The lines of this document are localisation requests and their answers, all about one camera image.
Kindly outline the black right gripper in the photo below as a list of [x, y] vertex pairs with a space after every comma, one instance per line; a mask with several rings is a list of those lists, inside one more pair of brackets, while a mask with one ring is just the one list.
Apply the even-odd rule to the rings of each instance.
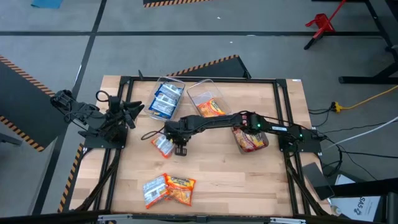
[[166, 121], [164, 124], [164, 133], [177, 145], [175, 155], [186, 156], [187, 149], [183, 146], [187, 145], [192, 136], [192, 130], [188, 128], [188, 120], [180, 118], [178, 121]]

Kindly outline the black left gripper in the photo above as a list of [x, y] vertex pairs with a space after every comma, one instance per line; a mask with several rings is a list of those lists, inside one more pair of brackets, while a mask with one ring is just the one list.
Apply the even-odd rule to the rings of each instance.
[[126, 123], [130, 129], [134, 129], [136, 125], [134, 120], [144, 109], [145, 105], [142, 101], [126, 102], [121, 101], [117, 96], [108, 98], [108, 110], [106, 111], [106, 120], [112, 122]]

